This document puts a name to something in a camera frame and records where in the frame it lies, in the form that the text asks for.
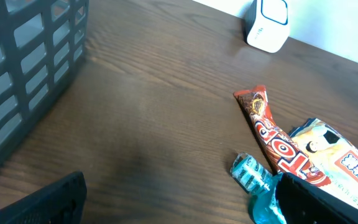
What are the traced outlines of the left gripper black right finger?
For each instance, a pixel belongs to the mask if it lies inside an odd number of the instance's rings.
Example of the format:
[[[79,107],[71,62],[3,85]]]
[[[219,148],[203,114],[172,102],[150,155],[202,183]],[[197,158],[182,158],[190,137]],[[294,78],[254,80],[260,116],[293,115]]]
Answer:
[[[291,173],[282,174],[275,193],[287,223],[358,224],[358,209]]]

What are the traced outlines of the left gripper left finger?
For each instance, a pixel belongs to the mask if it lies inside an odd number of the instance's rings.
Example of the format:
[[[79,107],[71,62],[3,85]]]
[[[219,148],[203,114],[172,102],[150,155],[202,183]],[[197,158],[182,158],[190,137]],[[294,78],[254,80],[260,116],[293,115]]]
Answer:
[[[0,209],[0,223],[79,224],[87,195],[85,178],[76,171]]]

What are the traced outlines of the blue Listerine mouthwash bottle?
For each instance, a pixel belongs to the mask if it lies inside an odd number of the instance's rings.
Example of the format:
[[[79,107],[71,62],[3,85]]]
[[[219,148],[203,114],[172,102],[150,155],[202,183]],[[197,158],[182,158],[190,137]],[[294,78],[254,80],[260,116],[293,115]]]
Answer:
[[[281,174],[272,175],[251,155],[241,152],[230,173],[235,181],[251,195],[250,215],[256,224],[286,224],[276,196]]]

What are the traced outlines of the orange Top snack bar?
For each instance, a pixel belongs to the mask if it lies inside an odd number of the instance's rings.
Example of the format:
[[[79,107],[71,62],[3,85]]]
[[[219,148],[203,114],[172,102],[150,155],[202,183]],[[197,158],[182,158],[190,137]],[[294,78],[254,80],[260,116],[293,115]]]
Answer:
[[[277,126],[264,85],[257,85],[251,90],[236,91],[233,95],[249,115],[259,142],[277,172],[289,172],[316,187],[331,184],[331,179]]]

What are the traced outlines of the wet wipes packet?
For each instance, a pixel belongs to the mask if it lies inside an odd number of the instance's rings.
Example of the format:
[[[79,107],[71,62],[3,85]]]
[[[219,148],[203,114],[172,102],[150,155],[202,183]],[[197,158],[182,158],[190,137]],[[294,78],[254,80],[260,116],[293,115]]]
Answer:
[[[318,118],[307,119],[288,135],[331,179],[331,184],[322,189],[358,209],[358,149]]]

